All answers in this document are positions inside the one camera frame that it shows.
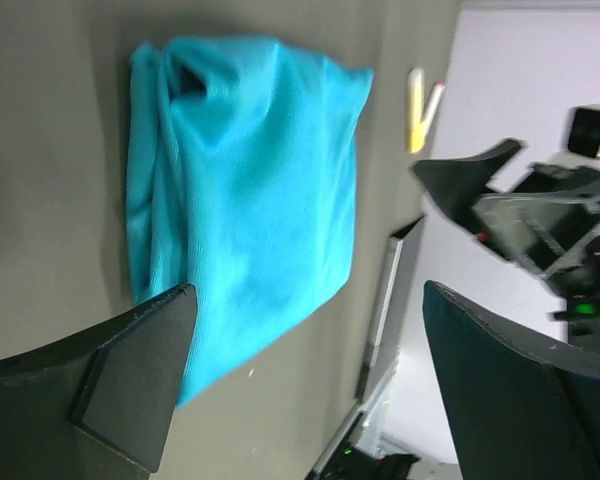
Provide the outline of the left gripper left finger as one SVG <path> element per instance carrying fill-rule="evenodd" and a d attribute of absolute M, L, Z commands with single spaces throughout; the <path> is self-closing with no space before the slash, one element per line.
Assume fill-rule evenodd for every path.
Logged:
<path fill-rule="evenodd" d="M 147 479 L 197 316 L 190 284 L 0 360 L 0 479 Z"/>

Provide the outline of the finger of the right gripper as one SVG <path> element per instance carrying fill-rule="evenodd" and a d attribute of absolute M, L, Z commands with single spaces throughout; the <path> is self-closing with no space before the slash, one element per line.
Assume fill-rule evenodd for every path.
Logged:
<path fill-rule="evenodd" d="M 412 172 L 450 221 L 465 230 L 485 230 L 472 207 L 482 195 L 494 193 L 487 184 L 523 148 L 521 141 L 505 139 L 471 157 L 419 160 Z"/>

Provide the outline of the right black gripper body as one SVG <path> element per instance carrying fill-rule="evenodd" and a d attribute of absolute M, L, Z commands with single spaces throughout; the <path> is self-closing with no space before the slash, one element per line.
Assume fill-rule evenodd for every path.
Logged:
<path fill-rule="evenodd" d="M 510 260 L 563 299 L 569 344 L 600 354 L 600 171 L 559 168 L 552 190 L 480 196 L 472 213 Z"/>

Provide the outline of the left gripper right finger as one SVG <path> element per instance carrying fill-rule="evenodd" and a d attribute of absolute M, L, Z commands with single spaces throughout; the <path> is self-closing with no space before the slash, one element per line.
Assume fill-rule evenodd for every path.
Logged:
<path fill-rule="evenodd" d="M 600 479 L 600 355 L 435 281 L 422 312 L 463 478 Z"/>

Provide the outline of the teal t shirt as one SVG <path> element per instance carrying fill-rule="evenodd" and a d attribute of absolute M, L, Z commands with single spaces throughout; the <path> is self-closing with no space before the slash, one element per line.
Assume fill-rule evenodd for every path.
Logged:
<path fill-rule="evenodd" d="M 374 73 L 259 35 L 182 36 L 130 58 L 133 298 L 188 283 L 187 404 L 349 280 L 356 128 Z"/>

